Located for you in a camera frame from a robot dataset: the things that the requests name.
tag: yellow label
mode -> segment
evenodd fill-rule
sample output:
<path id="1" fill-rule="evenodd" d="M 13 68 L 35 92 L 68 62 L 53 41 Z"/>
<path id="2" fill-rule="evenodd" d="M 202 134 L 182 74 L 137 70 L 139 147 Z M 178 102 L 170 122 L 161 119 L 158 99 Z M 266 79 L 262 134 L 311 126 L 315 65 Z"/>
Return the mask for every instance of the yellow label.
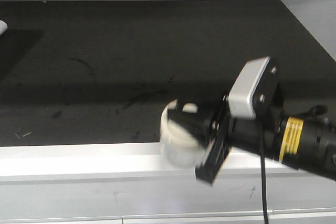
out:
<path id="1" fill-rule="evenodd" d="M 288 118 L 285 133 L 282 138 L 279 161 L 281 162 L 286 153 L 296 154 L 298 151 L 303 120 L 298 118 Z"/>

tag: scratch mark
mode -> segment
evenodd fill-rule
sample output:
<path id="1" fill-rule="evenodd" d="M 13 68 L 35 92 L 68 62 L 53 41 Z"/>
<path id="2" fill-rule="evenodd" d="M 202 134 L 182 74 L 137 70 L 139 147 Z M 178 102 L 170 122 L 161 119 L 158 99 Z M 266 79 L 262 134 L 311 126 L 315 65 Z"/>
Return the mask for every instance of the scratch mark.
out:
<path id="1" fill-rule="evenodd" d="M 154 92 L 145 92 L 143 94 L 136 95 L 134 97 L 128 98 L 122 108 L 125 110 L 133 106 L 136 103 L 143 104 L 144 102 L 148 101 L 153 95 L 156 95 L 156 94 L 164 95 L 164 94 L 168 94 L 168 91 L 166 89 L 160 89 L 160 90 L 155 90 Z"/>
<path id="2" fill-rule="evenodd" d="M 22 137 L 29 136 L 30 134 L 32 134 L 32 132 L 28 132 L 26 134 L 23 134 Z"/>
<path id="3" fill-rule="evenodd" d="M 93 70 L 93 68 L 86 61 L 84 61 L 82 59 L 78 59 L 78 58 L 71 58 L 70 60 L 79 62 L 79 63 L 83 64 L 84 66 L 86 66 L 90 70 L 90 73 L 93 76 L 95 84 L 98 85 L 95 71 Z"/>
<path id="4" fill-rule="evenodd" d="M 231 189 L 231 191 L 237 191 L 237 190 L 243 188 L 244 186 L 245 185 L 234 187 L 234 188 Z"/>
<path id="5" fill-rule="evenodd" d="M 62 115 L 62 110 L 57 111 L 56 113 L 51 115 L 52 119 L 59 118 Z"/>
<path id="6" fill-rule="evenodd" d="M 122 108 L 125 110 L 125 109 L 128 109 L 129 107 L 131 107 L 132 105 L 134 105 L 137 102 L 144 103 L 151 97 L 151 95 L 152 95 L 152 93 L 146 92 L 146 93 L 139 94 L 137 96 L 131 97 L 131 98 L 126 100 L 126 104 Z"/>
<path id="7" fill-rule="evenodd" d="M 21 138 L 17 133 L 19 133 L 19 131 L 22 130 L 22 127 L 19 128 L 14 134 L 17 136 L 17 138 Z"/>
<path id="8" fill-rule="evenodd" d="M 253 188 L 251 189 L 250 199 L 252 198 L 252 194 L 254 193 L 255 190 L 256 190 L 255 187 L 253 187 Z"/>
<path id="9" fill-rule="evenodd" d="M 139 139 L 140 131 L 137 131 L 135 135 L 131 136 L 133 142 L 136 142 Z"/>
<path id="10" fill-rule="evenodd" d="M 116 203 L 116 204 L 118 204 L 117 196 L 118 196 L 118 192 L 115 191 L 115 192 L 114 192 L 114 200 L 115 200 L 115 203 Z"/>
<path id="11" fill-rule="evenodd" d="M 174 78 L 176 77 L 176 74 L 174 74 L 173 76 L 171 76 L 168 80 L 168 82 L 172 82 L 174 80 Z"/>
<path id="12" fill-rule="evenodd" d="M 137 90 L 138 86 L 139 86 L 139 82 L 137 81 L 136 84 L 135 84 L 134 90 Z"/>

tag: black table surface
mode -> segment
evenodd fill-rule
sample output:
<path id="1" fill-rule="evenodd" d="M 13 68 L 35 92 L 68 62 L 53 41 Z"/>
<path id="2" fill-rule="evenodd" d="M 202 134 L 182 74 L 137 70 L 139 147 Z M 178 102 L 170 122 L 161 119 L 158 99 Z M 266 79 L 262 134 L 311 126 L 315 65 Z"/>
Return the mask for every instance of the black table surface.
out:
<path id="1" fill-rule="evenodd" d="M 1 146 L 157 142 L 167 103 L 216 99 L 264 56 L 289 113 L 336 119 L 336 64 L 280 0 L 0 2 L 0 19 Z"/>

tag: black cable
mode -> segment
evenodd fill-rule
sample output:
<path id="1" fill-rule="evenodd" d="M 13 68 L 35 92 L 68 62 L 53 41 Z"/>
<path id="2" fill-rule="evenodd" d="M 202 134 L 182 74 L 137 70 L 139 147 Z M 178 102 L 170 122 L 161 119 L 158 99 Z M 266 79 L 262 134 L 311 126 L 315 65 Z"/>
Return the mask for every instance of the black cable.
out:
<path id="1" fill-rule="evenodd" d="M 261 197 L 263 203 L 264 223 L 268 224 L 267 213 L 267 195 L 266 195 L 266 172 L 265 172 L 265 153 L 264 153 L 264 131 L 262 123 L 259 122 L 259 151 L 260 151 L 260 164 L 261 164 Z"/>

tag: bolt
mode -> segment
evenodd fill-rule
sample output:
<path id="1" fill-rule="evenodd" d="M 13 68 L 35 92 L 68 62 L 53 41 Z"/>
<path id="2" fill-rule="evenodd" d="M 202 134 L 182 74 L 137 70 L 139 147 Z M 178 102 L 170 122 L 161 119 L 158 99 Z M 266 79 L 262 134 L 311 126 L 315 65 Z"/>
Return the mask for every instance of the bolt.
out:
<path id="1" fill-rule="evenodd" d="M 261 94 L 259 96 L 259 102 L 263 103 L 265 101 L 265 95 L 264 94 Z"/>
<path id="2" fill-rule="evenodd" d="M 271 69 L 271 73 L 272 74 L 275 74 L 277 72 L 277 67 L 272 67 L 272 69 Z"/>

